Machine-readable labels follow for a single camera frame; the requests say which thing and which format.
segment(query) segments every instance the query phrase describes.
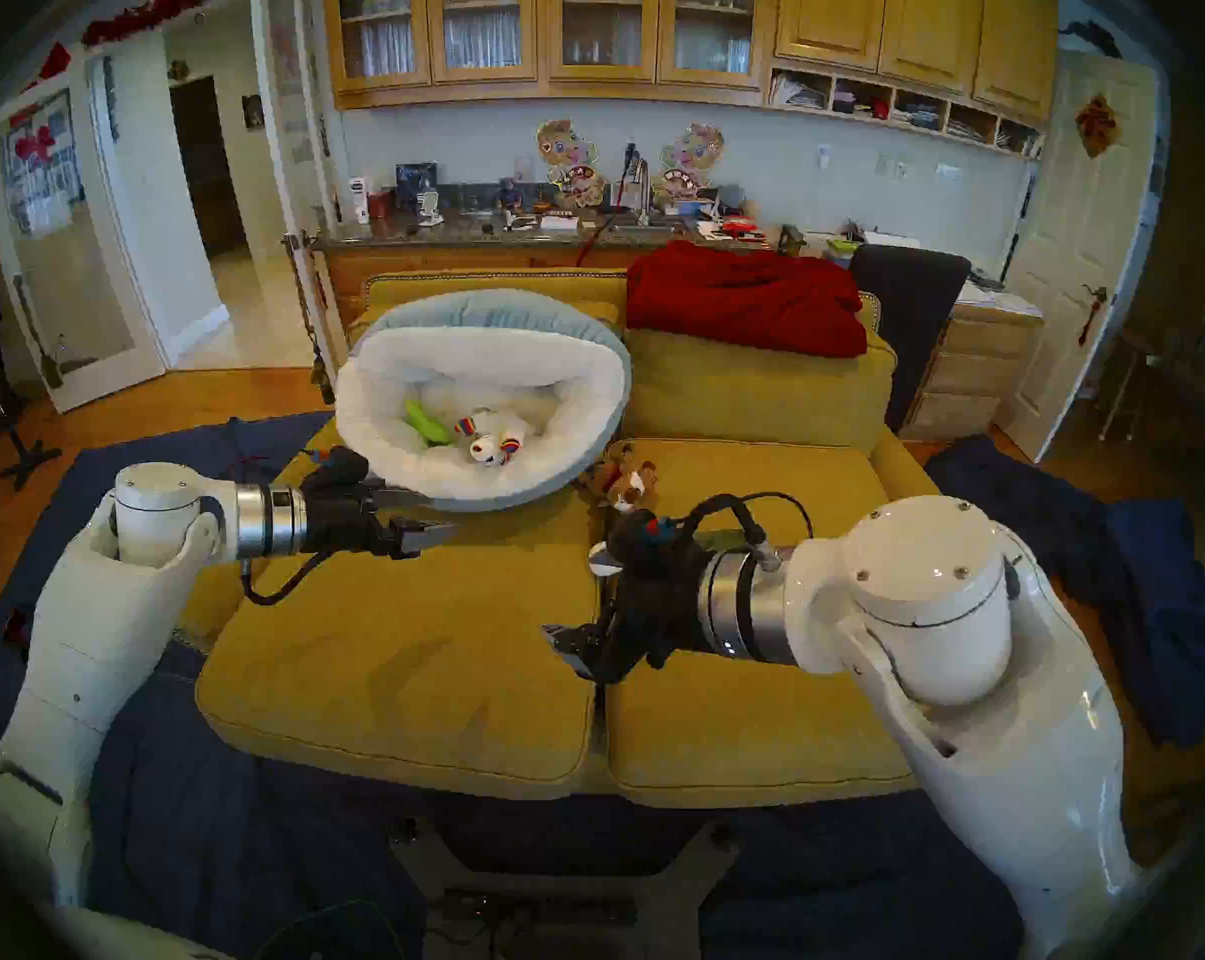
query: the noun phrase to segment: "wooden floor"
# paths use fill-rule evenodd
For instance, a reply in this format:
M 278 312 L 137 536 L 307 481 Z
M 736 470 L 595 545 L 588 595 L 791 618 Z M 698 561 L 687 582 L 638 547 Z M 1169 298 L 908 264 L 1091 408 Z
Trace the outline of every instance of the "wooden floor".
M 169 373 L 65 416 L 57 414 L 49 402 L 30 406 L 19 423 L 20 435 L 29 443 L 42 438 L 51 447 L 63 447 L 65 454 L 39 469 L 19 493 L 12 490 L 10 482 L 0 479 L 0 590 L 37 516 L 78 450 L 223 423 L 235 414 L 266 418 L 318 408 L 323 408 L 322 400 L 318 390 L 310 385 L 307 372 L 289 369 Z M 1169 410 L 1160 418 L 1171 425 L 1168 420 L 1176 420 L 1176 413 Z M 1133 443 L 1099 444 L 1094 408 L 1080 404 L 1062 429 L 1044 469 L 1107 501 L 1133 495 L 1182 496 L 1199 503 L 1192 506 L 1192 511 L 1197 510 L 1195 522 L 1201 522 L 1205 464 L 1200 454 L 1195 455 L 1194 436 L 1174 432 L 1158 438 L 1159 425 L 1163 424 L 1157 420 L 1151 423 L 1150 438 L 1142 435 Z M 997 430 L 992 435 L 999 449 L 1027 463 L 1005 435 Z M 942 444 L 910 444 L 921 461 L 927 461 L 941 448 Z M 10 443 L 0 438 L 0 469 L 11 464 L 13 457 Z M 1183 752 L 1160 748 L 1151 741 L 1123 695 L 1095 611 L 1072 603 L 1070 607 L 1118 702 L 1125 740 L 1123 819 L 1133 855 L 1147 862 L 1170 844 L 1201 796 L 1205 743 Z
M 63 416 L 48 400 L 33 402 L 19 420 L 20 437 L 30 446 L 41 438 L 63 455 L 39 467 L 18 493 L 0 478 L 0 591 L 78 450 L 223 423 L 230 416 L 252 420 L 321 408 L 310 371 L 301 369 L 177 371 Z M 0 471 L 14 460 L 11 442 L 0 436 Z

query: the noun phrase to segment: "picture frame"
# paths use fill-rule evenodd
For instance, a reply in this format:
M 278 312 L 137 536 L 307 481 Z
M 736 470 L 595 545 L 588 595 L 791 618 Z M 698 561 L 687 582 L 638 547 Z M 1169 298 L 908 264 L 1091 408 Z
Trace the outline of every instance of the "picture frame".
M 259 94 L 242 96 L 242 119 L 248 130 L 264 130 L 264 104 Z

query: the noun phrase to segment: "dark doorway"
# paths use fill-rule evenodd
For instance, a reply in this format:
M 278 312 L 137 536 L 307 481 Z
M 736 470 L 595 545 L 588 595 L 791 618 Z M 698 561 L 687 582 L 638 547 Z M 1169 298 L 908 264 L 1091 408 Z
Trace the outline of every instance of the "dark doorway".
M 214 258 L 217 253 L 246 247 L 246 230 L 219 129 L 216 79 L 208 76 L 175 86 L 171 110 L 176 114 L 180 158 L 206 255 Z

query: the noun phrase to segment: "door handle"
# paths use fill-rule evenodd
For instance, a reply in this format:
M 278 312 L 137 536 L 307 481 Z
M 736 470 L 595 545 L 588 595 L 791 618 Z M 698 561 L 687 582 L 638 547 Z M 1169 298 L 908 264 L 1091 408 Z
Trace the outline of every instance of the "door handle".
M 1087 335 L 1092 331 L 1092 320 L 1095 318 L 1095 313 L 1100 311 L 1107 299 L 1110 298 L 1110 290 L 1105 285 L 1099 288 L 1092 288 L 1092 285 L 1082 285 L 1087 290 L 1088 295 L 1092 295 L 1092 311 L 1087 314 L 1087 322 L 1082 324 L 1082 332 L 1078 334 L 1078 347 L 1087 347 Z

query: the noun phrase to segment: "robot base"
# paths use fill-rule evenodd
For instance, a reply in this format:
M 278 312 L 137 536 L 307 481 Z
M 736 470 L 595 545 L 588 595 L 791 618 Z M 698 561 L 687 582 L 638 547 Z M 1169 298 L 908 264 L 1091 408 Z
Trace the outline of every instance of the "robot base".
M 424 960 L 700 958 L 700 906 L 740 848 L 709 823 L 682 853 L 646 877 L 548 877 L 470 871 L 424 819 L 399 825 L 394 854 L 429 905 Z

